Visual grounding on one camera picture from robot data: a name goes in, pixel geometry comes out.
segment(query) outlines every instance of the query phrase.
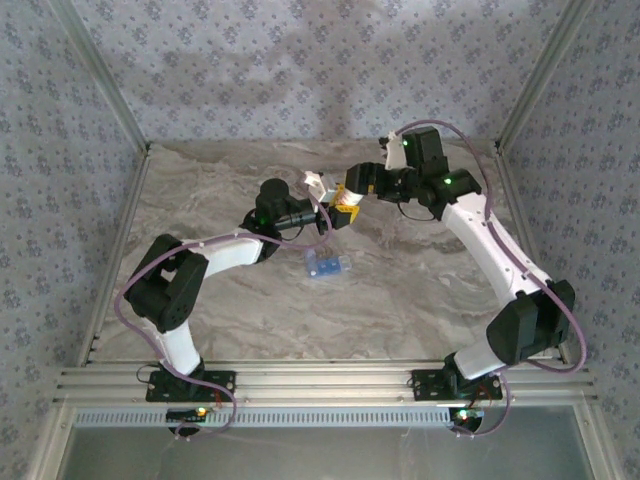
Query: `glass panel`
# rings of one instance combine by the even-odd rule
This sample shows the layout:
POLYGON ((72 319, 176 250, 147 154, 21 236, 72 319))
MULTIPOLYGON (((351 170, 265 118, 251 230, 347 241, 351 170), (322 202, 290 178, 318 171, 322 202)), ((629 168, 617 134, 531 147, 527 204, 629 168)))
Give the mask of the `glass panel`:
POLYGON ((514 408, 475 440, 444 428, 245 428, 185 443, 164 428, 76 428, 65 464, 64 480, 593 478, 571 408, 514 408))

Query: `white cable tray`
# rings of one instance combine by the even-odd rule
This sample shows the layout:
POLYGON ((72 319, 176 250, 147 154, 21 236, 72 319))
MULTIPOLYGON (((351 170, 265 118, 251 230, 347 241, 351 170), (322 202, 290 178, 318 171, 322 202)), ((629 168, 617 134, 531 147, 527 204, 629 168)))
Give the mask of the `white cable tray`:
MULTIPOLYGON (((74 426, 82 427, 166 427, 167 407, 79 408, 74 426)), ((201 425, 216 427, 229 420, 224 409, 209 412, 201 425)), ((251 408, 239 409, 234 427, 434 427, 450 423, 449 410, 442 407, 357 407, 357 408, 251 408)))

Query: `cable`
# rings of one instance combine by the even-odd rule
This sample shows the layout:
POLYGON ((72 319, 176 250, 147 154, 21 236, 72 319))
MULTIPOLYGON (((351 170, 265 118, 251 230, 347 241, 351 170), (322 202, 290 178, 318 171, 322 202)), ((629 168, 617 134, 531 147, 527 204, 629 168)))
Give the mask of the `cable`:
POLYGON ((154 351, 154 353, 156 354, 156 356, 158 357, 158 360, 160 362, 160 364, 169 372, 171 373, 173 376, 180 378, 181 380, 184 380, 185 382, 189 382, 192 383, 194 385, 199 385, 202 387, 207 387, 207 388, 211 388, 215 391, 218 391, 220 393, 224 393, 227 397, 229 397, 231 399, 231 403, 232 403, 232 412, 231 415, 229 417, 229 420, 227 421, 227 423, 225 423, 222 427, 218 428, 217 430, 213 430, 211 432, 208 432, 206 434, 201 434, 198 435, 198 437, 201 436, 206 436, 206 437, 213 437, 216 436, 226 430, 229 429, 229 427, 231 426, 231 424, 234 422, 235 418, 236 418, 236 412, 238 411, 238 402, 236 400, 236 397, 233 395, 233 393, 231 393, 229 390, 227 390, 226 388, 220 386, 220 385, 216 385, 215 383, 211 383, 211 382, 205 382, 202 380, 198 380, 195 378, 191 378, 188 375, 184 375, 182 373, 180 373, 179 371, 177 371, 173 365, 171 365, 171 363, 166 359, 163 351, 160 349, 160 347, 156 344, 156 342, 151 338, 151 336, 145 332, 144 330, 142 330, 140 327, 134 325, 133 323, 131 323, 129 320, 127 320, 127 318, 124 316, 124 314, 122 313, 122 308, 121 308, 121 304, 122 304, 122 299, 124 298, 125 293, 127 293, 127 291, 129 291, 129 289, 135 285, 136 282, 138 282, 138 280, 140 280, 142 277, 144 277, 149 271, 151 271, 153 268, 155 268, 157 265, 159 265, 160 263, 164 262, 166 259, 173 257, 174 255, 184 251, 184 250, 189 250, 189 249, 197 249, 197 248, 201 248, 201 247, 206 247, 209 245, 214 245, 216 243, 220 243, 220 242, 226 242, 227 240, 234 240, 237 238, 252 238, 252 239, 258 239, 258 240, 262 240, 262 241, 266 241, 266 242, 271 242, 271 243, 275 243, 276 245, 280 245, 281 247, 284 248, 293 248, 296 250, 309 250, 309 249, 315 249, 318 247, 323 246, 328 240, 329 238, 331 238, 331 236, 333 235, 333 227, 331 225, 331 218, 329 217, 329 214, 327 213, 327 210, 322 206, 322 204, 320 202, 318 202, 318 200, 316 200, 313 196, 309 197, 311 200, 311 203, 313 203, 316 207, 318 207, 318 210, 320 211, 322 217, 324 218, 324 220, 327 222, 327 233, 322 237, 322 239, 313 244, 313 245, 296 245, 293 243, 287 243, 287 242, 282 242, 280 240, 275 240, 271 237, 267 237, 265 235, 258 235, 258 234, 254 234, 254 233, 237 233, 237 234, 229 234, 229 235, 222 235, 219 237, 212 237, 209 238, 207 240, 204 240, 202 242, 191 242, 191 243, 185 243, 182 244, 176 248, 173 248, 171 250, 169 250, 168 252, 163 253, 162 255, 158 256, 157 258, 155 258, 154 260, 152 260, 148 265, 145 265, 143 268, 140 269, 140 271, 138 273, 136 273, 135 275, 133 275, 128 281, 127 283, 125 283, 125 285, 120 289, 120 291, 118 292, 118 294, 116 295, 116 298, 113 302, 113 310, 116 314, 116 317, 118 318, 118 320, 120 320, 120 322, 127 328, 129 328, 130 330, 132 330, 133 332, 135 332, 136 334, 138 334, 140 337, 142 337, 142 339, 147 342, 147 345, 149 345, 151 347, 151 349, 154 351))
POLYGON ((149 382, 146 382, 146 381, 144 381, 144 380, 142 380, 140 378, 140 371, 145 367, 157 367, 157 368, 160 368, 160 364, 159 363, 146 363, 146 364, 142 365, 138 370, 136 370, 136 380, 138 380, 140 383, 146 383, 147 385, 149 385, 149 382))
POLYGON ((402 216, 408 218, 409 220, 415 220, 416 222, 433 222, 436 219, 435 215, 433 217, 431 217, 431 218, 410 217, 409 215, 404 213, 404 210, 402 210, 402 207, 400 206, 400 203, 396 203, 396 205, 398 206, 398 210, 400 210, 400 213, 402 214, 402 216))
POLYGON ((580 325, 578 324, 578 320, 573 315, 571 310, 569 310, 569 307, 567 307, 564 304, 564 302, 560 300, 558 296, 542 280, 540 280, 538 277, 532 274, 529 271, 529 269, 520 260, 518 260, 518 257, 509 249, 509 247, 507 247, 507 245, 504 243, 502 238, 500 238, 500 235, 498 234, 495 226, 493 225, 493 222, 491 221, 491 209, 493 206, 493 188, 492 188, 491 182, 489 181, 489 176, 487 174, 486 168, 484 167, 484 165, 482 164, 482 160, 480 159, 480 153, 478 152, 478 150, 476 150, 473 143, 471 143, 471 140, 469 140, 469 138, 460 130, 458 130, 454 125, 448 122, 443 122, 442 120, 417 120, 415 122, 411 122, 405 125, 404 127, 396 130, 395 134, 402 135, 407 130, 411 130, 417 126, 426 125, 426 124, 441 125, 443 127, 448 128, 449 130, 453 131, 456 135, 458 135, 462 139, 462 141, 465 143, 465 145, 469 148, 469 150, 471 151, 471 154, 473 155, 473 158, 478 164, 478 168, 480 169, 480 173, 482 174, 484 183, 487 185, 487 201, 484 206, 484 218, 485 218, 487 227, 489 229, 489 233, 493 237, 494 241, 496 242, 500 250, 502 250, 502 252, 509 258, 509 260, 511 260, 516 265, 516 267, 518 267, 520 272, 522 272, 523 275, 528 276, 531 279, 531 281, 535 283, 535 285, 538 288, 540 288, 540 290, 542 290, 553 301, 553 303, 557 305, 560 311, 562 311, 562 313, 567 317, 567 320, 569 320, 569 323, 571 324, 571 326, 576 332, 576 335, 578 337, 578 342, 580 343, 580 359, 572 367, 555 368, 555 367, 550 367, 548 365, 544 365, 536 360, 527 360, 527 362, 530 363, 531 365, 535 365, 536 367, 541 368, 542 370, 546 370, 548 372, 570 374, 570 373, 575 373, 579 371, 584 366, 584 363, 587 360, 587 341, 584 337, 584 333, 582 332, 582 329, 580 328, 580 325))
POLYGON ((300 227, 300 230, 298 230, 298 233, 296 233, 293 238, 283 238, 283 240, 285 242, 293 242, 296 238, 298 238, 300 236, 300 234, 302 233, 302 230, 304 230, 304 225, 302 225, 300 227))

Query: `black wire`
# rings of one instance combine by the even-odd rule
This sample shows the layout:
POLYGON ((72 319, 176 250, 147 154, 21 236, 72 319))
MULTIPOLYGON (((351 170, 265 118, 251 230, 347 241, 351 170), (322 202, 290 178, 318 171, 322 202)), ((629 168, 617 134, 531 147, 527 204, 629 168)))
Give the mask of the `black wire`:
POLYGON ((140 370, 142 370, 145 367, 156 367, 156 368, 160 368, 160 364, 159 363, 146 363, 144 365, 142 365, 138 370, 136 370, 136 379, 140 382, 140 383, 146 383, 147 385, 149 385, 149 382, 145 382, 144 380, 142 380, 140 378, 140 370))
POLYGON ((436 219, 436 216, 434 215, 431 218, 415 218, 415 217, 410 217, 409 215, 407 215, 406 213, 404 213, 404 210, 402 210, 402 207, 400 206, 400 203, 396 203, 396 205, 398 206, 398 210, 400 210, 400 213, 402 214, 403 217, 407 217, 409 220, 415 220, 416 222, 433 222, 436 219))
POLYGON ((283 238, 283 240, 285 242, 293 242, 296 238, 298 238, 300 236, 300 234, 302 233, 302 230, 304 230, 304 225, 302 225, 300 227, 300 230, 298 230, 298 233, 296 233, 295 237, 293 237, 293 238, 283 238))

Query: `small blue object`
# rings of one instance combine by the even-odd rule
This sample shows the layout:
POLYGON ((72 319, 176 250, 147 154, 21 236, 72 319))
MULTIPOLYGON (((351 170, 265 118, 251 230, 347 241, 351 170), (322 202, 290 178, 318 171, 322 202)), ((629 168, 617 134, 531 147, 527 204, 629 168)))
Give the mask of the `small blue object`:
POLYGON ((315 250, 307 250, 305 257, 307 260, 307 273, 312 278, 337 275, 351 270, 351 259, 348 255, 318 260, 315 250))

